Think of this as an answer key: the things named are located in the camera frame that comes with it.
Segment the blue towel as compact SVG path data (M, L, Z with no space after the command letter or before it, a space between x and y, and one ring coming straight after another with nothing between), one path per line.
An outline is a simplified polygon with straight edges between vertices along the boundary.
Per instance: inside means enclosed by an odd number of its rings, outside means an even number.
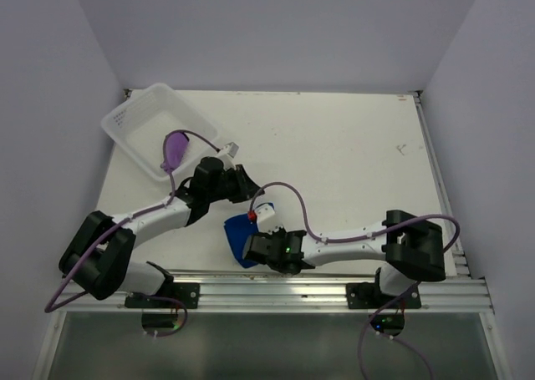
M261 224L257 223L254 213L260 210L269 210L275 214L274 204L272 202L262 203L257 208L253 209L253 213L247 212L240 215L235 215L224 222L224 230L227 235L227 241L231 248L235 260L243 267L249 268L257 264L266 264L266 258L257 259L247 258L245 248L249 236L257 233L272 234L278 228L275 225L268 225L266 219L262 219Z

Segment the purple towel black trim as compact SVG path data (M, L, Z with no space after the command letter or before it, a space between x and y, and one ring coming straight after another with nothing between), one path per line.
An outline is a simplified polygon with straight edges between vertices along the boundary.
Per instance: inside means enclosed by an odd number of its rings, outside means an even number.
M169 133L165 138L162 146L163 161L160 167L170 173L177 169L184 158L189 138L182 132Z

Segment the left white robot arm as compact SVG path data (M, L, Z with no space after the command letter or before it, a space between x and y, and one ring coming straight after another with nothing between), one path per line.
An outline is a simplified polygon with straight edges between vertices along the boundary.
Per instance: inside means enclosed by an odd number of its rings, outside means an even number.
M174 186L162 202L128 214L89 214L60 258L59 270L97 300L126 291L164 307L174 296L171 275L152 262L132 262L133 250L193 225L215 202L242 203L260 193L242 165L227 168L220 158L203 158L193 176Z

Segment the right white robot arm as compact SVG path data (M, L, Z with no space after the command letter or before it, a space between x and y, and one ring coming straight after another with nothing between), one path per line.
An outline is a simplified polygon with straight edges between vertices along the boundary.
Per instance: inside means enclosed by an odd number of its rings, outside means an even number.
M382 221L364 227L360 235L288 231L269 206L255 210L252 216L257 231L245 240L242 258L281 274L297 275L340 261L382 261L372 296L383 307L393 306L402 292L418 281L446 279L442 229L425 216L389 210Z

